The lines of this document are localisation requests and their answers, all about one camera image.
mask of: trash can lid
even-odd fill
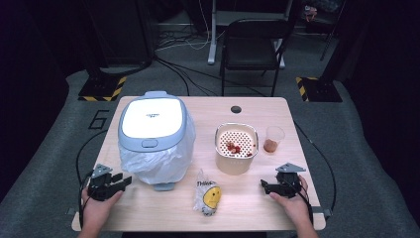
[[[126,106],[118,136],[121,146],[128,150],[156,152],[178,144],[185,127],[184,103],[165,91],[151,91]]]

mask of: light wood table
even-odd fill
[[[124,107],[136,97],[121,98],[96,163],[111,167],[112,174],[120,173],[118,123]],[[278,231],[293,230],[294,226],[283,209],[264,193],[261,179],[276,183],[277,167],[292,163],[306,169],[300,173],[308,182],[312,206],[320,206],[318,195],[285,99],[280,97],[180,97],[195,124],[193,162],[185,177],[172,191],[155,191],[153,187],[133,176],[122,198],[115,204],[104,226],[110,231]],[[240,106],[242,112],[231,112]],[[253,126],[260,138],[259,153],[250,169],[239,176],[229,176],[216,166],[215,133],[220,124],[244,123]],[[269,125],[281,127],[285,139],[269,154],[263,149],[264,131]],[[204,216],[193,210],[198,172],[217,182],[222,197],[217,212]],[[322,213],[314,213],[314,227],[326,225]],[[76,214],[72,228],[80,230]]]

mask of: black metal base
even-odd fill
[[[333,82],[325,82],[314,77],[297,77],[296,81],[304,101],[343,102]]]
[[[120,92],[125,76],[112,75],[100,71],[97,75],[89,75],[78,96],[84,101],[114,101]]]

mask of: yellow and black hazard tape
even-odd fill
[[[297,87],[299,88],[300,96],[302,97],[303,101],[309,101],[308,93],[303,85],[303,80],[311,79],[311,80],[318,80],[317,77],[296,77]]]
[[[121,90],[123,89],[124,82],[126,82],[127,77],[122,77],[112,93],[111,96],[79,96],[78,100],[80,101],[115,101],[120,95]]]

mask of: yellow cartoon character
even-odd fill
[[[217,203],[219,203],[220,197],[222,196],[222,190],[220,186],[213,186],[206,191],[203,196],[203,202],[208,207],[216,209]]]

